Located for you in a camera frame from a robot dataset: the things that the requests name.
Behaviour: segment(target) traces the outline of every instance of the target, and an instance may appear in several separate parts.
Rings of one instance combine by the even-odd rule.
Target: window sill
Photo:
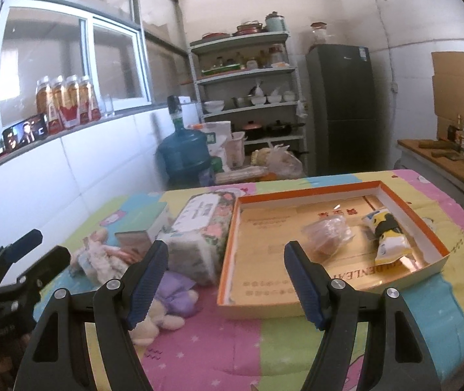
[[[10,160],[13,160],[14,158],[28,152],[28,151],[31,151],[37,147],[40,147],[41,145],[44,145],[50,141],[53,141],[55,139],[58,139],[58,138],[61,138],[63,136],[66,136],[66,135],[69,135],[69,134],[73,134],[77,131],[82,131],[84,129],[87,129],[88,127],[91,127],[91,126],[96,126],[96,125],[99,125],[101,123],[105,123],[105,122],[109,122],[111,120],[115,120],[115,119],[121,119],[121,118],[124,118],[124,117],[127,117],[127,116],[132,116],[134,114],[138,114],[138,113],[142,113],[142,112],[146,112],[146,111],[153,111],[153,110],[156,110],[156,109],[163,109],[167,107],[166,103],[160,103],[160,104],[152,104],[152,105],[149,105],[149,106],[144,106],[144,107],[135,107],[135,108],[131,108],[131,109],[125,109],[125,110],[119,110],[118,112],[116,112],[113,116],[110,116],[110,117],[104,117],[104,118],[101,118],[100,120],[98,120],[97,122],[91,122],[91,123],[88,123],[86,125],[79,125],[73,129],[68,129],[66,131],[62,131],[62,132],[59,132],[57,134],[54,134],[50,137],[47,137],[46,139],[43,139],[42,141],[36,141],[34,143],[31,143],[19,150],[16,150],[14,152],[10,152],[6,155],[4,155],[3,157],[0,158],[0,166],[3,165],[4,163],[7,163],[9,162]]]

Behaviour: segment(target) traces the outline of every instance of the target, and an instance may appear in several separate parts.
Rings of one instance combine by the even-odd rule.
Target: refrigerator door
[[[368,49],[325,44],[312,52],[319,60],[328,120],[376,118],[375,86]]]
[[[322,174],[377,170],[378,137],[375,119],[328,122],[328,162]]]

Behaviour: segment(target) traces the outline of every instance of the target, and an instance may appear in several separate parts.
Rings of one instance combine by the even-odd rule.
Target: yellow snack bag
[[[375,257],[375,265],[393,263],[402,256],[413,253],[408,239],[388,209],[373,211],[362,218],[379,238],[379,249]]]

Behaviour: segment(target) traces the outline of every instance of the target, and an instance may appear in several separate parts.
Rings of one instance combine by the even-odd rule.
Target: floral tissue package
[[[168,246],[168,268],[200,285],[218,283],[236,196],[209,192],[192,197],[158,239]]]

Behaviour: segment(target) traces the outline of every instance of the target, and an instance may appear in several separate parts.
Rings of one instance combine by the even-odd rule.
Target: silver screw
[[[391,298],[397,298],[400,295],[395,288],[388,288],[386,290],[386,294],[388,294]]]
[[[120,288],[120,281],[118,279],[111,279],[107,283],[106,287],[108,289],[118,289],[118,288]]]
[[[344,287],[346,287],[346,282],[344,282],[342,279],[334,279],[332,281],[332,287],[335,289],[344,289]]]
[[[63,289],[63,288],[57,289],[55,291],[55,298],[57,298],[57,299],[64,298],[66,295],[67,295],[67,291],[65,289]]]

